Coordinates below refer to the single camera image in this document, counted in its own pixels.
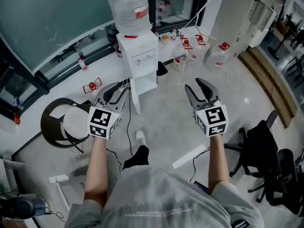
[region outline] wooden step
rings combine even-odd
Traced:
[[[288,91],[285,83],[282,81],[280,75],[278,75],[279,72],[277,72],[276,69],[271,66],[267,59],[256,48],[250,48],[248,52],[275,84],[279,94],[283,98],[288,110],[290,111],[291,116],[294,117],[297,111],[296,104],[290,95],[290,92]]]
[[[272,79],[272,77],[265,73],[260,64],[251,56],[249,52],[246,51],[240,54],[238,58],[247,67],[247,69],[251,72],[267,94],[272,105],[277,110],[284,128],[288,128],[294,115],[292,115],[289,107],[287,107],[275,81]]]

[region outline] white cube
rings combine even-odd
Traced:
[[[196,111],[195,114],[196,123],[207,137],[223,134],[227,131],[229,119],[224,104]]]
[[[90,135],[109,139],[119,124],[120,114],[91,106],[87,120]]]

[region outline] large plastic water bottle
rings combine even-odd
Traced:
[[[189,51],[192,50],[192,47],[189,45],[189,41],[187,38],[181,40],[181,44],[179,44],[174,50],[174,60],[173,67],[177,71],[185,71],[189,67],[189,63],[191,61],[191,54]]]
[[[191,62],[190,64],[193,66],[199,66],[203,62],[206,52],[210,48],[209,43],[205,43],[203,40],[203,36],[195,35],[197,43],[193,46],[193,49],[190,51],[191,53]]]
[[[116,28],[127,36],[137,36],[151,29],[148,0],[108,0]]]
[[[224,63],[229,59],[229,54],[226,51],[230,46],[224,42],[222,45],[216,45],[212,48],[210,56],[207,58],[206,67],[211,72],[220,70]]]

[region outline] forearm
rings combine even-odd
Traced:
[[[221,135],[210,137],[209,194],[221,182],[229,182],[228,165]]]
[[[94,138],[85,181],[85,200],[95,200],[104,207],[108,191],[105,139]]]

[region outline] sneaker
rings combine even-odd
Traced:
[[[147,146],[146,137],[145,137],[143,131],[141,131],[141,130],[137,131],[135,136],[136,136],[136,140],[138,142],[138,146],[142,146],[142,145]]]

